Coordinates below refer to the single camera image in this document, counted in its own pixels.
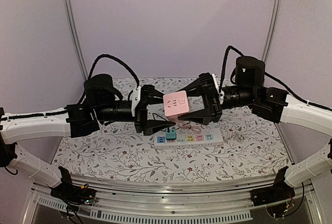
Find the pink cube socket adapter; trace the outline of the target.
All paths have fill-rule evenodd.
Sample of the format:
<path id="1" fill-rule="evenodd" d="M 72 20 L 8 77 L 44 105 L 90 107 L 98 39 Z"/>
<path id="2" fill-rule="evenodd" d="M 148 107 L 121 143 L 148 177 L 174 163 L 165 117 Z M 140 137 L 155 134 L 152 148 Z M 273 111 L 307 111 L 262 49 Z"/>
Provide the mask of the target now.
<path id="1" fill-rule="evenodd" d="M 179 116 L 190 112 L 187 92 L 177 91 L 163 96 L 164 115 L 169 120 L 177 120 Z"/>

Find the teal cube charger plug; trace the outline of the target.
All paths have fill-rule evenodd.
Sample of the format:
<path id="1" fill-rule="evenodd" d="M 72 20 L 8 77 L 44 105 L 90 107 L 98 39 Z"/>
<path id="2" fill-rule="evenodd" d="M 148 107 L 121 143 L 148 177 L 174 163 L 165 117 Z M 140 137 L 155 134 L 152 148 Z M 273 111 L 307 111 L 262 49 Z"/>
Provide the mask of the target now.
<path id="1" fill-rule="evenodd" d="M 165 131 L 165 138 L 168 142 L 175 141 L 177 138 L 176 129 L 167 128 L 167 130 Z"/>

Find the white USB charger block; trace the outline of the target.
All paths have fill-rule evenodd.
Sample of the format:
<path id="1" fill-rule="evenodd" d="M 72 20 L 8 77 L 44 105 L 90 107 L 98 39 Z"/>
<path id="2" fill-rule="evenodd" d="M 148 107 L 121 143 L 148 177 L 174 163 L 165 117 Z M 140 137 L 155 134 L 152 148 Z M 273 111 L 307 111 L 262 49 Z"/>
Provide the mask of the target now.
<path id="1" fill-rule="evenodd" d="M 188 131 L 187 130 L 179 130 L 179 135 L 187 136 L 188 135 Z"/>

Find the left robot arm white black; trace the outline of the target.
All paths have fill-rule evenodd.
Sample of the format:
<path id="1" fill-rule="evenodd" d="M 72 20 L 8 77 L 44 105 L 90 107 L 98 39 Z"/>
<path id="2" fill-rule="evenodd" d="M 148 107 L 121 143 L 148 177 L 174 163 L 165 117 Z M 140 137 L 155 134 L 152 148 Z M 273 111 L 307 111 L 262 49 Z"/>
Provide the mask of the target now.
<path id="1" fill-rule="evenodd" d="M 136 86 L 131 100 L 124 100 L 108 74 L 84 82 L 85 99 L 53 111 L 14 115 L 1 110 L 1 167 L 33 177 L 65 202 L 90 205 L 96 191 L 87 184 L 75 186 L 69 171 L 27 152 L 19 141 L 45 137 L 84 137 L 114 122 L 132 122 L 137 133 L 153 135 L 174 122 L 149 120 L 147 106 L 160 104 L 163 93 L 152 85 Z"/>

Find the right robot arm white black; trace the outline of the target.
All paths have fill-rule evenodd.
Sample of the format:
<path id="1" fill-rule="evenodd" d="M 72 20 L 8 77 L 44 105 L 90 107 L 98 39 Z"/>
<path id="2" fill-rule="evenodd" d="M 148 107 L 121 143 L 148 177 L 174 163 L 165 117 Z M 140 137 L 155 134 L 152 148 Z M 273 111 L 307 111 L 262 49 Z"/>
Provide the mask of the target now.
<path id="1" fill-rule="evenodd" d="M 331 136 L 331 108 L 306 101 L 289 87 L 264 86 L 265 63 L 257 58 L 236 59 L 233 86 L 218 85 L 214 75 L 202 73 L 184 88 L 189 97 L 202 97 L 204 108 L 179 116 L 202 125 L 218 122 L 224 109 L 247 106 L 252 114 L 273 123 L 289 123 Z M 272 186 L 250 191 L 254 206 L 294 197 L 300 183 L 331 170 L 331 143 L 305 160 L 278 171 Z"/>

